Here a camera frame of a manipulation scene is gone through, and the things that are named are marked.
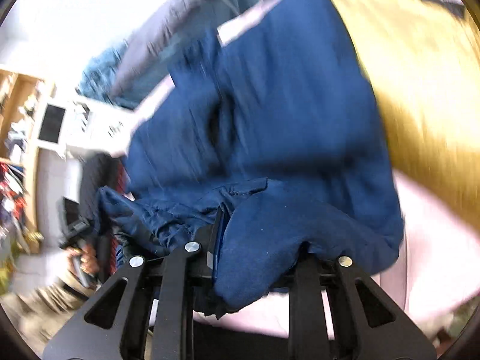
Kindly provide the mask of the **left hand painted nails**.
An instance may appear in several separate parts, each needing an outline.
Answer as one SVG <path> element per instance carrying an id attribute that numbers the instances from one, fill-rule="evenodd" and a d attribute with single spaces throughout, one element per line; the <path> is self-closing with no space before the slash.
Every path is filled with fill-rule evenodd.
<path id="1" fill-rule="evenodd" d="M 95 248 L 91 244 L 84 244 L 80 249 L 67 248 L 67 262 L 68 270 L 75 275 L 76 269 L 73 260 L 75 257 L 80 258 L 80 268 L 88 275 L 97 275 L 99 272 L 99 265 L 96 258 Z"/>

